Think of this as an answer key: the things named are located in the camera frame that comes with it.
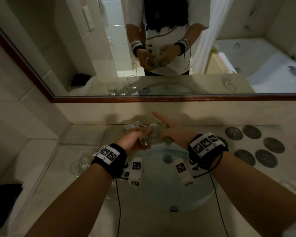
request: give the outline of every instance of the mirror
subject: mirror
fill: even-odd
[[[0,0],[0,34],[54,97],[296,94],[296,0]]]

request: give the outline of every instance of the drain plug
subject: drain plug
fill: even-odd
[[[178,209],[177,206],[173,205],[173,206],[170,207],[170,211],[171,211],[171,212],[178,212],[179,209]]]
[[[166,163],[167,165],[173,162],[173,157],[171,155],[164,155],[162,159],[163,159],[163,162]]]

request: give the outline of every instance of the shower curtain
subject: shower curtain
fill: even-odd
[[[225,22],[234,0],[210,0],[209,28],[203,31],[193,58],[193,74],[204,74],[208,54]]]

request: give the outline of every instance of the forearm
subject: forearm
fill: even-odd
[[[129,43],[132,43],[133,41],[140,41],[139,27],[133,24],[127,24],[126,32],[127,32]]]
[[[112,176],[93,164],[44,211],[25,237],[87,237],[110,188]]]
[[[185,33],[184,38],[188,39],[190,42],[190,46],[192,46],[202,31],[206,30],[207,27],[204,27],[202,24],[196,23],[189,27],[187,32]]]
[[[260,235],[281,236],[296,222],[296,195],[232,154],[224,152],[211,174]]]

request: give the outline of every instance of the black vest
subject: black vest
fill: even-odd
[[[188,23],[188,5],[186,0],[144,0],[146,30],[162,27],[184,26]]]

